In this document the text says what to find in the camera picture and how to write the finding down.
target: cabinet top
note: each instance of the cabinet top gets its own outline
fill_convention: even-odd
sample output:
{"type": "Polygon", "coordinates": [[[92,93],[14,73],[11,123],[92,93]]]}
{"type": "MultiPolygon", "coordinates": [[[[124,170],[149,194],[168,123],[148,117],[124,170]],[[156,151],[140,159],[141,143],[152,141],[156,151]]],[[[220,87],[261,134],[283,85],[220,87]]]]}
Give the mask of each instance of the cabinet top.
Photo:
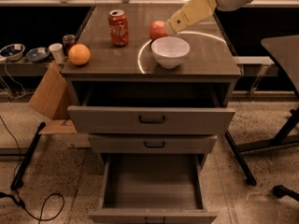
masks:
{"type": "Polygon", "coordinates": [[[211,16],[178,35],[191,46],[189,57],[174,69],[156,63],[150,50],[150,25],[166,21],[181,3],[101,4],[97,5],[78,43],[89,47],[91,59],[82,67],[70,61],[64,66],[65,77],[239,77],[240,71],[225,43],[221,30],[211,16]],[[125,11],[129,26],[129,43],[112,45],[108,14],[112,9],[125,11]]]}

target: drawer handle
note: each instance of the drawer handle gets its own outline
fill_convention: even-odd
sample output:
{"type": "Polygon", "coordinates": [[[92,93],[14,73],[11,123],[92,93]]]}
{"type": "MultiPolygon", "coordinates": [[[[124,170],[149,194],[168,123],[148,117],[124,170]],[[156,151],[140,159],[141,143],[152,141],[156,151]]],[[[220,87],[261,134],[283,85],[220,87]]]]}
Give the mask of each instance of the drawer handle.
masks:
{"type": "Polygon", "coordinates": [[[160,119],[145,119],[142,116],[139,116],[140,123],[151,123],[151,124],[162,124],[165,123],[165,116],[162,116],[160,119]]]}
{"type": "Polygon", "coordinates": [[[144,141],[144,146],[149,147],[149,148],[162,148],[165,146],[165,141],[163,141],[161,143],[150,143],[150,142],[144,141]]]}

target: open drawer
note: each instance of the open drawer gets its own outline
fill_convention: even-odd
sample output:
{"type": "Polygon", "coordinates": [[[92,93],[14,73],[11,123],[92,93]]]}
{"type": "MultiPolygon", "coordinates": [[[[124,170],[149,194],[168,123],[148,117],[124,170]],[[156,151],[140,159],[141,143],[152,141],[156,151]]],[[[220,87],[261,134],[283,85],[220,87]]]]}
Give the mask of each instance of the open drawer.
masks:
{"type": "Polygon", "coordinates": [[[87,107],[68,113],[80,133],[225,134],[232,108],[87,107]]]}
{"type": "Polygon", "coordinates": [[[95,223],[212,223],[200,187],[200,156],[111,154],[95,223]]]}
{"type": "Polygon", "coordinates": [[[235,111],[213,84],[87,82],[68,113],[80,133],[224,134],[235,111]]]}

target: bowl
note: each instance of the bowl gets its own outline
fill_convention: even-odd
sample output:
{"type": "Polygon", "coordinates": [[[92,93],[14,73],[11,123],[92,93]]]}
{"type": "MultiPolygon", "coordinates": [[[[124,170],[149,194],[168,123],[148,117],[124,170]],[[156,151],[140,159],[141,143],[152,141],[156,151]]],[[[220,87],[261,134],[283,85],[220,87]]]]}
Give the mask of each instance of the bowl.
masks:
{"type": "Polygon", "coordinates": [[[48,48],[30,49],[26,53],[26,59],[32,63],[45,62],[50,56],[50,50],[48,48]]]}
{"type": "Polygon", "coordinates": [[[9,61],[18,61],[25,51],[22,44],[11,44],[0,49],[0,56],[6,57],[9,61]]]}
{"type": "Polygon", "coordinates": [[[190,46],[185,40],[166,36],[151,43],[152,55],[162,67],[171,69],[187,59],[190,46]]]}

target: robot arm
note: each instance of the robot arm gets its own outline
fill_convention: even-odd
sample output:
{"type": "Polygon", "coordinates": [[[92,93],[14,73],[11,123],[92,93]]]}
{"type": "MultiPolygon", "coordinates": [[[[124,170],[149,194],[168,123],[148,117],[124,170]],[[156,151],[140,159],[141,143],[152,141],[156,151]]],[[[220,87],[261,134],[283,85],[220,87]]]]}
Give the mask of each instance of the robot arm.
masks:
{"type": "Polygon", "coordinates": [[[169,35],[176,34],[213,15],[215,8],[233,11],[251,1],[253,0],[190,0],[165,23],[165,30],[169,35]]]}

